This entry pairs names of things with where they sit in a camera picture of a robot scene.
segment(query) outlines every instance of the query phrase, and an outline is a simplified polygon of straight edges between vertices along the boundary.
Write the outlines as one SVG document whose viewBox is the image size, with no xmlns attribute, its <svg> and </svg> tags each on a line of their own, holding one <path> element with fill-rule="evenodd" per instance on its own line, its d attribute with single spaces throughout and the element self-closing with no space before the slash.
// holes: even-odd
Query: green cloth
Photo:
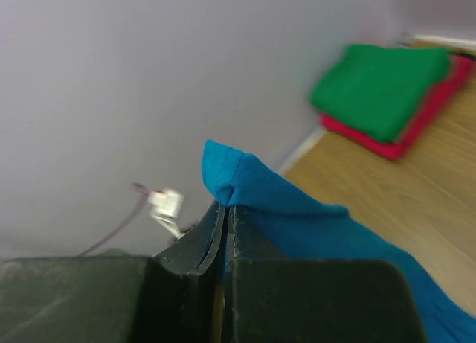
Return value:
<svg viewBox="0 0 476 343">
<path fill-rule="evenodd" d="M 311 103 L 377 141 L 395 142 L 450 65 L 445 49 L 350 45 L 322 78 Z"/>
</svg>

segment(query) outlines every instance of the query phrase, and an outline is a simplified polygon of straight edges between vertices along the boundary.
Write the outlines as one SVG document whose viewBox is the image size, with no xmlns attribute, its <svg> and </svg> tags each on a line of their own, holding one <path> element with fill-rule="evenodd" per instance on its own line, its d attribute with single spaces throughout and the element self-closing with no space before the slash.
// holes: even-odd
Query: folded towel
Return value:
<svg viewBox="0 0 476 343">
<path fill-rule="evenodd" d="M 311 103 L 377 141 L 396 142 L 427 91 L 449 69 L 446 49 L 351 45 L 321 79 Z"/>
<path fill-rule="evenodd" d="M 454 56 L 453 63 L 450 75 L 430 90 L 423 102 L 422 108 L 416 113 L 415 118 L 410 121 L 408 128 L 404 130 L 398 143 L 378 142 L 361 131 L 351 129 L 328 114 L 322 114 L 321 124 L 327 129 L 365 146 L 382 157 L 393 160 L 399 159 L 442 109 L 449 104 L 449 101 L 456 92 L 471 76 L 475 66 L 474 61 L 465 56 Z"/>
<path fill-rule="evenodd" d="M 430 343 L 476 342 L 476 320 L 409 253 L 352 220 L 345 207 L 320 203 L 252 154 L 213 141 L 205 144 L 202 176 L 222 205 L 248 207 L 256 227 L 288 257 L 387 260 L 408 281 Z"/>
</svg>

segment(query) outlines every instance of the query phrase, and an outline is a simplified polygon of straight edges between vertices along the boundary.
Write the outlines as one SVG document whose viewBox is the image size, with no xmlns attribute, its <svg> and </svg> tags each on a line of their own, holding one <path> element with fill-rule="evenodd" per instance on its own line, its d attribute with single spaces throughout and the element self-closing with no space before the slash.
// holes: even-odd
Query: red cloth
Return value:
<svg viewBox="0 0 476 343">
<path fill-rule="evenodd" d="M 471 75 L 475 65 L 471 59 L 463 56 L 453 56 L 453 58 L 454 65 L 452 66 L 451 74 L 444 81 L 431 88 L 426 96 L 421 111 L 412 119 L 398 144 L 375 141 L 369 135 L 356 129 L 351 129 L 326 114 L 321 116 L 322 125 L 385 158 L 392 160 L 399 159 L 418 139 L 418 136 L 428 127 Z"/>
</svg>

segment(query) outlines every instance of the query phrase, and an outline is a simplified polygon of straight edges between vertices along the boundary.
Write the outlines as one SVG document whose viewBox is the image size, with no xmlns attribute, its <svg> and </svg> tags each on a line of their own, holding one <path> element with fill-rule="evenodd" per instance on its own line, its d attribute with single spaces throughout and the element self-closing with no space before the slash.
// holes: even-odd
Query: wall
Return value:
<svg viewBox="0 0 476 343">
<path fill-rule="evenodd" d="M 392 0 L 409 33 L 476 41 L 475 0 Z"/>
<path fill-rule="evenodd" d="M 76 254 L 132 210 L 131 182 L 199 219 L 205 139 L 276 168 L 341 47 L 397 27 L 385 0 L 0 0 L 0 25 L 2 257 Z M 144 211 L 107 247 L 168 239 Z"/>
</svg>

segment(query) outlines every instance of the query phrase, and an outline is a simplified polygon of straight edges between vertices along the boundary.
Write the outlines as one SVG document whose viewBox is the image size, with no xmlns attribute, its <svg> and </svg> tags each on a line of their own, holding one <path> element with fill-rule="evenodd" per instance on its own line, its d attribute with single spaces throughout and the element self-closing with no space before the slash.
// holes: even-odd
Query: wood surface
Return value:
<svg viewBox="0 0 476 343">
<path fill-rule="evenodd" d="M 322 202 L 346 205 L 476 314 L 475 75 L 401 161 L 327 132 L 286 178 Z"/>
</svg>

